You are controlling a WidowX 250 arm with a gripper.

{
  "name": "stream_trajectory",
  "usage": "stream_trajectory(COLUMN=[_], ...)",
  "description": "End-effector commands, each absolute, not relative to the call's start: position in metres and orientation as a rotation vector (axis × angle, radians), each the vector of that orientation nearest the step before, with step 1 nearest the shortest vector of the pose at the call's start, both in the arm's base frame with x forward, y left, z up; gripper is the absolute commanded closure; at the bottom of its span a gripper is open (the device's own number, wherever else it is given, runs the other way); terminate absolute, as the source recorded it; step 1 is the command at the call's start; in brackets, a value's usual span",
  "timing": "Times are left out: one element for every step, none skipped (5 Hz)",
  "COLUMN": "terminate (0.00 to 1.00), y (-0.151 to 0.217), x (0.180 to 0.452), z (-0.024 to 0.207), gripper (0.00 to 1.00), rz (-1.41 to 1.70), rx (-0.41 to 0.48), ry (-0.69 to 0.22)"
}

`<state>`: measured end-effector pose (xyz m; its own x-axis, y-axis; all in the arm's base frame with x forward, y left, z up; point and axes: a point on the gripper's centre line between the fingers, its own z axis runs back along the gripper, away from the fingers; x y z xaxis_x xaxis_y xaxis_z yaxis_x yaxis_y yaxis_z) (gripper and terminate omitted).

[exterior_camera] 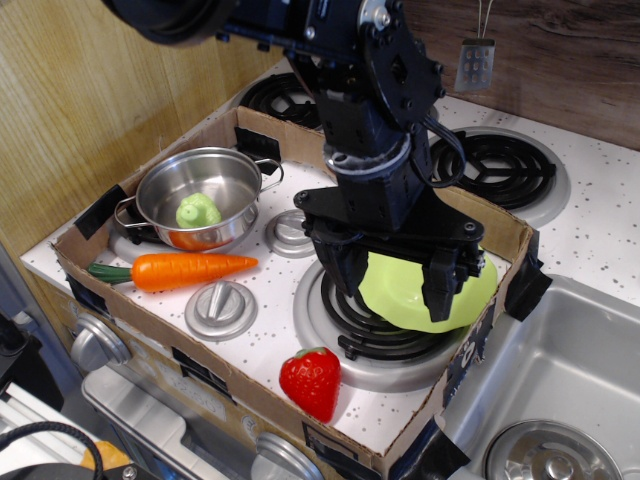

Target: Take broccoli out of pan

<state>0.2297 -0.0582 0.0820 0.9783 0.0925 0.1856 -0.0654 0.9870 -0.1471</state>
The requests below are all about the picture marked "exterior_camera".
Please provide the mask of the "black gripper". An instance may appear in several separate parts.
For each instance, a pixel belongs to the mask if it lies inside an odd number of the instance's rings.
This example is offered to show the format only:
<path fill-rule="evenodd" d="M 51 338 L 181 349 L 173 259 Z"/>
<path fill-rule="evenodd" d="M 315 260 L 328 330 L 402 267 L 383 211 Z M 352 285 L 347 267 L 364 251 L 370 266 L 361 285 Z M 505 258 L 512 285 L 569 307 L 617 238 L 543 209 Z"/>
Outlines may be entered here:
<path fill-rule="evenodd" d="M 485 265 L 479 221 L 447 205 L 426 187 L 414 199 L 386 198 L 372 190 L 306 189 L 294 196 L 306 233 L 336 288 L 358 291 L 370 252 L 422 266 L 422 294 L 431 320 L 449 318 L 454 297 Z"/>

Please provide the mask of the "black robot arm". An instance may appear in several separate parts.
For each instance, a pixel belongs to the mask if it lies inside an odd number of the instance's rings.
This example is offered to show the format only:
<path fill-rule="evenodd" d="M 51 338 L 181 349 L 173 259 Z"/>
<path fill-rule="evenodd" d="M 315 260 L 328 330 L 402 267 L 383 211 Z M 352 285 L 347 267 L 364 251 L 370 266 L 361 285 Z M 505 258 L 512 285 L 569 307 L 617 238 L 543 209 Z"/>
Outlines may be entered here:
<path fill-rule="evenodd" d="M 429 139 L 460 139 L 429 113 L 445 94 L 399 1 L 111 1 L 145 39 L 186 46 L 241 36 L 282 49 L 313 98 L 337 183 L 294 199 L 335 286 L 357 292 L 371 253 L 418 263 L 434 321 L 484 264 L 481 224 L 437 197 Z"/>

